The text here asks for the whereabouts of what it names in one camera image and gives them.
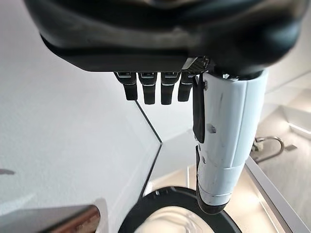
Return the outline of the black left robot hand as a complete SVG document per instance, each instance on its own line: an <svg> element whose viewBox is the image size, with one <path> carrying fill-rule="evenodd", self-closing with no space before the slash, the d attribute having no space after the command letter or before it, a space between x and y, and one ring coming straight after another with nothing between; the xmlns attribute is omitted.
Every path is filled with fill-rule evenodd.
<svg viewBox="0 0 311 233"><path fill-rule="evenodd" d="M192 94L196 194L215 215L228 204L255 138L267 68L296 44L307 0L27 0L45 46L90 72L113 72L146 104Z"/></svg>

